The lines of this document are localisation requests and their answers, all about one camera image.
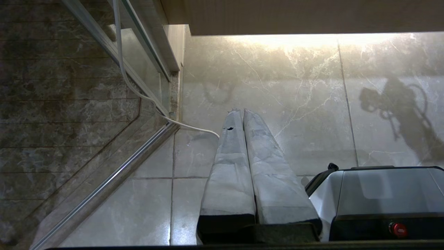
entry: white power cord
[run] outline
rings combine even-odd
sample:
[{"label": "white power cord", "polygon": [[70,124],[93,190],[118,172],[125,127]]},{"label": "white power cord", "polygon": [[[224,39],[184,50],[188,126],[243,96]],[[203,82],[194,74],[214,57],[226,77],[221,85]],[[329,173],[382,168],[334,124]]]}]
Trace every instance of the white power cord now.
[{"label": "white power cord", "polygon": [[[121,33],[121,30],[120,30],[119,0],[113,0],[113,5],[114,5],[115,32],[116,32],[116,39],[117,39],[117,50],[118,50],[118,60],[119,60],[120,72],[122,73],[123,79],[125,80],[125,82],[128,85],[128,87],[136,95],[138,95],[140,98],[153,102],[154,109],[156,109],[156,102],[153,99],[151,99],[151,98],[141,94],[138,90],[135,89],[135,87],[128,80],[127,72],[125,71],[125,68],[124,68],[124,65],[123,65],[122,33]],[[160,114],[160,115],[163,118],[167,119],[168,121],[170,121],[172,123],[181,125],[182,127],[186,127],[186,128],[189,128],[189,129],[194,129],[194,130],[201,131],[201,132],[211,133],[211,134],[215,135],[219,139],[219,135],[216,132],[214,132],[214,131],[196,128],[196,127],[193,127],[193,126],[190,126],[190,125],[186,125],[186,124],[183,124],[181,122],[172,120],[172,119],[170,119],[170,118],[168,118],[168,117],[166,117],[166,116],[164,116],[162,114]]]}]

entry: metal rail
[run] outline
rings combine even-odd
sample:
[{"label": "metal rail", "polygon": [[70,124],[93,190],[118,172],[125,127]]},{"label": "metal rail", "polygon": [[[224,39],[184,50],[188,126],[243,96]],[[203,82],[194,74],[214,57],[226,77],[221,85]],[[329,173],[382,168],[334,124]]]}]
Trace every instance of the metal rail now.
[{"label": "metal rail", "polygon": [[69,212],[57,225],[55,225],[43,238],[41,238],[30,249],[38,250],[51,236],[53,236],[67,221],[69,221],[77,212],[79,212],[92,198],[100,193],[116,176],[127,168],[137,157],[139,157],[149,146],[151,146],[159,137],[163,135],[173,123],[167,123],[159,131],[148,139],[134,154],[132,154],[112,175],[106,178],[92,193],[90,193],[83,201],[81,201],[71,212]]},{"label": "metal rail", "polygon": [[[80,3],[79,0],[62,0],[65,6],[71,11],[71,13],[77,18],[77,20],[85,26],[85,28],[91,33],[93,38],[103,47],[103,49],[110,55],[115,63],[119,64],[117,55],[117,46],[109,39],[106,33],[102,30],[99,24],[90,15],[88,10]],[[140,87],[140,89],[149,98],[153,99],[156,103],[157,109],[164,116],[169,117],[169,111],[166,110],[159,99],[154,95],[154,93],[145,85],[140,76],[136,71],[130,66],[125,58],[123,59],[123,64],[125,65],[125,70],[130,78]]]}]

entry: tile grout line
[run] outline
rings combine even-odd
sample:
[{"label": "tile grout line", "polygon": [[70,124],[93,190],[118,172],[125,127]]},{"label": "tile grout line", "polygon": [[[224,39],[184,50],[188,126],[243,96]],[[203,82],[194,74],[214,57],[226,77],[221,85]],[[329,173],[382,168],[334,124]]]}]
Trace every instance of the tile grout line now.
[{"label": "tile grout line", "polygon": [[342,83],[344,84],[345,101],[347,102],[347,110],[349,112],[349,121],[350,121],[350,129],[352,131],[353,147],[355,149],[356,167],[359,167],[359,165],[358,165],[358,152],[356,151],[355,134],[354,134],[354,131],[353,131],[353,124],[352,124],[352,114],[350,112],[349,97],[347,95],[347,86],[345,85],[344,66],[342,65],[342,55],[341,55],[341,47],[339,46],[339,39],[336,39],[336,42],[337,42],[337,50],[339,52],[339,63],[341,64],[341,75],[342,75]]},{"label": "tile grout line", "polygon": [[[298,175],[301,177],[313,177],[314,175]],[[192,176],[192,177],[131,177],[128,179],[134,179],[134,180],[190,180],[190,179],[207,179],[208,177],[199,177],[199,176]]]},{"label": "tile grout line", "polygon": [[176,150],[176,132],[173,134],[173,172],[171,173],[170,239],[168,240],[170,246],[173,238],[173,192],[174,192],[174,170],[176,165],[175,150]]}]

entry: gray padded cover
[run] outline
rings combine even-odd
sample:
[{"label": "gray padded cover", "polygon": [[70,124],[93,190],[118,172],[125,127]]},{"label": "gray padded cover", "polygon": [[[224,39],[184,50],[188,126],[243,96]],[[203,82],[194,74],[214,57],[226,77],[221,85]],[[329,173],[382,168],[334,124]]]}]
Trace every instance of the gray padded cover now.
[{"label": "gray padded cover", "polygon": [[262,118],[247,109],[244,131],[260,224],[319,219]]},{"label": "gray padded cover", "polygon": [[255,213],[241,113],[233,109],[225,118],[213,167],[206,182],[200,215]]}]

